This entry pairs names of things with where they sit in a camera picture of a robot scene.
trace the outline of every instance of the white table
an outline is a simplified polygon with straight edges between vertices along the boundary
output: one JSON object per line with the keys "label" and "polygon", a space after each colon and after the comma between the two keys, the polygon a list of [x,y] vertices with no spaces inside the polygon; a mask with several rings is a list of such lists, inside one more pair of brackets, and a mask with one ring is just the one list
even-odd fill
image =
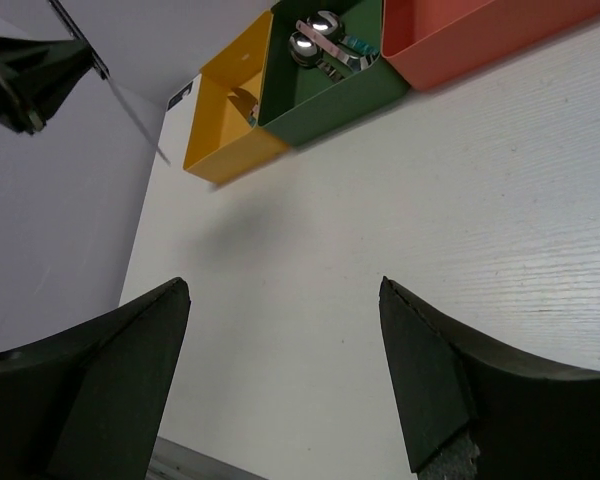
{"label": "white table", "polygon": [[[195,95],[167,115],[182,159]],[[404,479],[383,275],[600,369],[600,22],[213,191],[156,160],[122,301],[193,305],[160,435],[270,479]]]}

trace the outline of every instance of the spoon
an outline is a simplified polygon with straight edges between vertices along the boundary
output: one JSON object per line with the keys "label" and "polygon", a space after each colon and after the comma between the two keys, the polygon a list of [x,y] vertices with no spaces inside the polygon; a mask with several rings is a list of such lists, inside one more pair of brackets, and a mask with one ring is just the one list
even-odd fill
{"label": "spoon", "polygon": [[378,55],[380,53],[377,48],[359,38],[347,35],[344,22],[335,13],[328,10],[320,10],[311,15],[307,19],[307,24],[332,42],[342,43],[361,55]]}
{"label": "spoon", "polygon": [[333,65],[322,58],[322,49],[300,32],[294,32],[289,37],[289,53],[298,65],[304,68],[318,67],[333,82],[338,83],[344,77]]}
{"label": "spoon", "polygon": [[305,36],[307,36],[309,40],[312,40],[318,47],[321,47],[329,55],[344,63],[354,73],[361,72],[362,70],[369,68],[377,58],[373,55],[365,55],[364,57],[349,55],[301,20],[296,22],[296,28],[301,33],[304,33]]}

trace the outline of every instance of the gray wall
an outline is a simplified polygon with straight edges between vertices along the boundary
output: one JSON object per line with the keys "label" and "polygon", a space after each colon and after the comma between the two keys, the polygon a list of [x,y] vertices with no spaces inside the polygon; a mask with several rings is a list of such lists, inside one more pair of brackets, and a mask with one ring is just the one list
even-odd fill
{"label": "gray wall", "polygon": [[[163,110],[124,93],[158,136]],[[153,156],[94,73],[38,136],[0,126],[0,351],[117,306]]]}

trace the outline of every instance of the brown object in yellow bin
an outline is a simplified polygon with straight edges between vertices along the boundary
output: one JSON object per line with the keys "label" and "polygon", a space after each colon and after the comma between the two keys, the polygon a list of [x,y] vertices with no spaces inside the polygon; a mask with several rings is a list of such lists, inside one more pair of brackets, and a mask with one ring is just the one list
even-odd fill
{"label": "brown object in yellow bin", "polygon": [[260,99],[272,19],[269,11],[260,15],[200,70],[184,169],[216,185],[230,182],[289,149],[264,129],[251,127],[230,100],[239,89]]}

